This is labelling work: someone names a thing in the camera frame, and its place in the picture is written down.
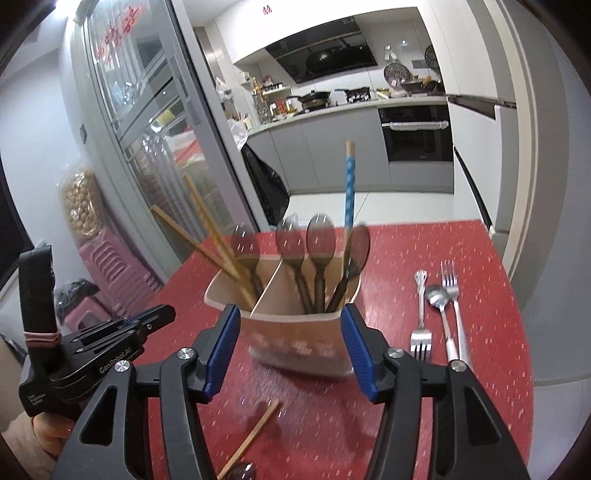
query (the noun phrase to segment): oven handle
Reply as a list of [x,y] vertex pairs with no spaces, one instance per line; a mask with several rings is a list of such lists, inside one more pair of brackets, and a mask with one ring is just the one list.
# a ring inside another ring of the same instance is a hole
[[414,132],[416,130],[444,130],[449,127],[449,122],[390,122],[382,124],[382,128],[389,128],[397,132]]

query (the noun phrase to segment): red table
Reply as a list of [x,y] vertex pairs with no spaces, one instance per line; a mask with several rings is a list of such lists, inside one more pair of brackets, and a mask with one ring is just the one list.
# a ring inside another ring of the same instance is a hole
[[[508,425],[522,457],[530,454],[533,389],[530,354],[517,304],[488,235],[480,222],[370,227],[372,251],[363,271],[362,294],[369,326],[382,330],[393,346],[408,349],[417,326],[418,301],[413,274],[424,268],[427,283],[441,283],[439,263],[455,260],[460,306],[472,349],[473,370]],[[262,234],[261,251],[276,253],[274,237]],[[175,322],[151,335],[137,363],[163,360],[191,346],[219,312],[203,304],[216,270],[194,254],[173,275],[155,304],[168,303]],[[455,335],[453,309],[448,313]],[[447,363],[437,311],[426,308],[434,333],[432,361]],[[362,479],[378,432],[382,407],[359,391],[355,377],[332,382],[280,372],[255,364],[238,341],[222,391],[199,413],[216,472],[219,472],[279,397],[280,413],[247,451],[260,480]],[[158,400],[150,401],[151,449],[155,479],[167,477]],[[431,401],[423,400],[415,479],[425,479],[431,448]]]

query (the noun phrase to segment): pink stool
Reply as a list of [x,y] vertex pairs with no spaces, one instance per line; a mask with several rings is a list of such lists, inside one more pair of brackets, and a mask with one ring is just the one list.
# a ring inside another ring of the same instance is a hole
[[142,312],[161,289],[150,272],[107,227],[82,245],[79,252],[117,317]]
[[64,324],[72,331],[82,330],[111,320],[111,316],[93,297],[86,297],[64,319]]

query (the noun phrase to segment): metal fork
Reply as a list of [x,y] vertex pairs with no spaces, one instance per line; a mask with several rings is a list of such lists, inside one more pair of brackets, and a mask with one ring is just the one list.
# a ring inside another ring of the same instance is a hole
[[431,358],[431,330],[425,328],[425,283],[427,272],[419,270],[414,274],[418,294],[418,329],[410,334],[410,352],[416,360],[427,362]]
[[462,315],[460,314],[460,304],[457,299],[460,296],[460,287],[457,283],[456,263],[441,262],[441,284],[447,290],[449,297],[453,302],[453,308],[456,311],[457,324],[457,342],[460,347],[460,360],[467,366],[472,368],[472,361],[470,359],[470,348],[468,347],[468,340],[466,339],[466,332],[462,323]]

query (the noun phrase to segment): black spoon handle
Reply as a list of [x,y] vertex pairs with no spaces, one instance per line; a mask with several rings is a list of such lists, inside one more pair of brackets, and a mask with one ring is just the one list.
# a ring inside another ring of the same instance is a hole
[[258,300],[261,298],[264,288],[262,286],[261,278],[258,276],[258,273],[256,273],[256,270],[251,270],[251,283],[252,288],[255,290],[256,299]]
[[301,305],[304,307],[304,313],[311,315],[314,313],[314,307],[312,306],[312,300],[310,300],[310,294],[308,293],[308,287],[304,281],[304,277],[301,276],[301,271],[294,269],[295,284],[300,291]]
[[347,285],[349,284],[350,278],[341,278],[339,284],[336,286],[335,292],[330,299],[329,305],[326,307],[326,313],[334,313],[339,308],[339,303],[343,300],[345,292],[347,291]]
[[314,277],[314,310],[316,313],[324,313],[324,295],[326,292],[326,279],[324,270],[317,270]]

